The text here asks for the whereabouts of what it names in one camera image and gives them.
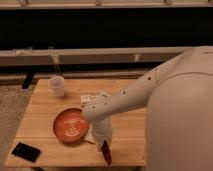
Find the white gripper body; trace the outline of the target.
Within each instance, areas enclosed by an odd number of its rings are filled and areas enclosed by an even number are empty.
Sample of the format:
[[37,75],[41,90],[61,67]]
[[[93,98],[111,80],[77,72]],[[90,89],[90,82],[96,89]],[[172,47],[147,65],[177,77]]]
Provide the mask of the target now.
[[102,147],[104,142],[111,144],[113,129],[110,118],[93,121],[91,125],[92,136],[98,147]]

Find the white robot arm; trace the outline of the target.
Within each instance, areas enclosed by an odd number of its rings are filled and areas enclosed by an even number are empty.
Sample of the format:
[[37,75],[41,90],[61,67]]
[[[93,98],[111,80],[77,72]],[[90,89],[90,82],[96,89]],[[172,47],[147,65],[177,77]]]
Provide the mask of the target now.
[[83,115],[101,133],[105,118],[142,107],[146,171],[213,171],[213,46],[190,49],[90,101]]

